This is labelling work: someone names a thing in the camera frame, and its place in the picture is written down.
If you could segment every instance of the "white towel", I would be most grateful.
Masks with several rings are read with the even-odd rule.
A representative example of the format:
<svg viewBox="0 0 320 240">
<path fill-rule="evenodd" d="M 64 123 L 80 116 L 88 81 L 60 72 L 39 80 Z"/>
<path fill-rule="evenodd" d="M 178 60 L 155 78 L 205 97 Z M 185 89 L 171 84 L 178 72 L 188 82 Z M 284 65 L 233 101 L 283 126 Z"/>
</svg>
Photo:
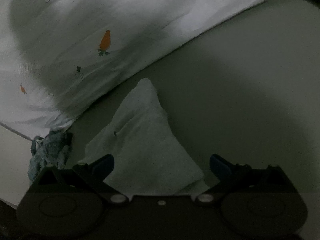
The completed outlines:
<svg viewBox="0 0 320 240">
<path fill-rule="evenodd" d="M 113 155 L 115 167 L 104 182 L 125 195 L 194 195 L 209 189 L 172 134 L 149 79 L 140 80 L 125 97 L 79 162 L 91 164 L 106 154 Z"/>
</svg>

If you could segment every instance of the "garment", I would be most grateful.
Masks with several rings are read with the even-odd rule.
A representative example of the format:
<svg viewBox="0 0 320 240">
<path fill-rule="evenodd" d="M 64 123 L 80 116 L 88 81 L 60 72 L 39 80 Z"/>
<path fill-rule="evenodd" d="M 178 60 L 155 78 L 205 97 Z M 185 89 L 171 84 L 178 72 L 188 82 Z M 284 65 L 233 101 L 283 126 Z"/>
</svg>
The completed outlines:
<svg viewBox="0 0 320 240">
<path fill-rule="evenodd" d="M 28 177 L 33 181 L 48 164 L 65 167 L 71 151 L 72 133 L 63 130 L 51 131 L 45 138 L 36 136 L 32 140 Z"/>
<path fill-rule="evenodd" d="M 103 181 L 129 197 L 192 195 L 209 189 L 202 170 L 172 134 L 167 113 L 147 78 L 140 80 L 110 124 L 87 144 L 80 162 L 90 165 L 107 154 L 114 157 L 114 168 Z"/>
</svg>

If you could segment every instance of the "white cloth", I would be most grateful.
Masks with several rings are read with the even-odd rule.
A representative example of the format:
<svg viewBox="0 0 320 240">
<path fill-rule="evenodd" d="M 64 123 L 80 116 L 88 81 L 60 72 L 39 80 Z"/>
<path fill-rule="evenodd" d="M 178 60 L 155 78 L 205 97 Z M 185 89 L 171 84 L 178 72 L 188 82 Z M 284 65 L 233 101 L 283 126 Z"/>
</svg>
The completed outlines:
<svg viewBox="0 0 320 240">
<path fill-rule="evenodd" d="M 69 127 L 127 78 L 263 1 L 0 0 L 0 122 L 30 138 Z"/>
<path fill-rule="evenodd" d="M 125 97 L 79 162 L 91 164 L 106 154 L 113 155 L 115 166 L 104 182 L 123 194 L 191 195 L 209 189 L 201 169 L 172 134 L 149 79 L 140 80 Z"/>
</svg>

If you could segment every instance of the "blue cloth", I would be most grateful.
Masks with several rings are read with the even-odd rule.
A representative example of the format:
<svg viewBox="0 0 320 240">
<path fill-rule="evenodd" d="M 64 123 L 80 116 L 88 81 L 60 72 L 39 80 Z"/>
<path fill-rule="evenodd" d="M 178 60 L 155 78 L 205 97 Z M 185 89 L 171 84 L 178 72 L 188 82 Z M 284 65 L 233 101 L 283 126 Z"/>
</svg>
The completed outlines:
<svg viewBox="0 0 320 240">
<path fill-rule="evenodd" d="M 34 181 L 48 164 L 63 169 L 71 151 L 72 133 L 63 130 L 51 131 L 45 138 L 36 136 L 32 140 L 28 177 Z"/>
</svg>

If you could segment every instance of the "carrot print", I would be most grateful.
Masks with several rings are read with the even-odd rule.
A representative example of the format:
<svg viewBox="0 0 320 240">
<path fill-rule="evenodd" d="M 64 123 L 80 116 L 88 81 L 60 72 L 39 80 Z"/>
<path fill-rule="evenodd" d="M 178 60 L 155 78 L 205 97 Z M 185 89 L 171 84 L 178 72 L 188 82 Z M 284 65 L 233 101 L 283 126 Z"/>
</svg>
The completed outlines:
<svg viewBox="0 0 320 240">
<path fill-rule="evenodd" d="M 24 87 L 22 86 L 22 84 L 20 84 L 20 89 L 21 89 L 22 93 L 26 94 L 26 90 L 24 89 Z"/>
<path fill-rule="evenodd" d="M 106 33 L 104 34 L 101 43 L 100 43 L 100 49 L 99 51 L 99 56 L 102 56 L 103 54 L 108 55 L 109 53 L 106 52 L 107 49 L 109 49 L 111 44 L 111 36 L 110 36 L 110 31 L 107 30 Z"/>
</svg>

